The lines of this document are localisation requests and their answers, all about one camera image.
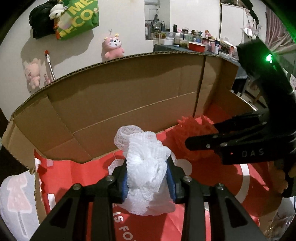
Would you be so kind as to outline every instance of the green light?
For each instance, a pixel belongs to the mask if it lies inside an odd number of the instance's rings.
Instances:
[[[270,53],[270,54],[266,57],[266,61],[267,61],[267,62],[272,61],[271,58],[272,58],[272,55],[271,55],[271,53]]]

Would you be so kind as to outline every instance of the red loofah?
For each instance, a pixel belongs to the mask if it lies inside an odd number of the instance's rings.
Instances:
[[[185,159],[197,161],[200,158],[207,158],[214,155],[213,150],[190,151],[185,146],[185,140],[188,137],[218,133],[213,126],[213,122],[208,117],[204,115],[195,119],[193,117],[182,117],[182,120],[178,120],[178,123],[179,124],[171,130],[171,133]]]

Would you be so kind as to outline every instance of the curtain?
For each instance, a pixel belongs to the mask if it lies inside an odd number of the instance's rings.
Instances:
[[[296,44],[281,20],[269,8],[267,8],[266,16],[267,29],[265,44],[267,47],[277,54],[295,50]]]

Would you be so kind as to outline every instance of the green shopping bag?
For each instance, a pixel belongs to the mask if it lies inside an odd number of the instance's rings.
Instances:
[[[64,0],[67,10],[55,24],[58,40],[67,40],[99,25],[98,0]]]

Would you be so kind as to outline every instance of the red plastic tub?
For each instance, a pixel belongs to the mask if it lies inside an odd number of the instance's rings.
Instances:
[[[189,43],[189,49],[196,51],[196,52],[201,52],[203,53],[205,51],[205,45],[201,44],[201,43],[196,43],[196,42],[188,42]]]

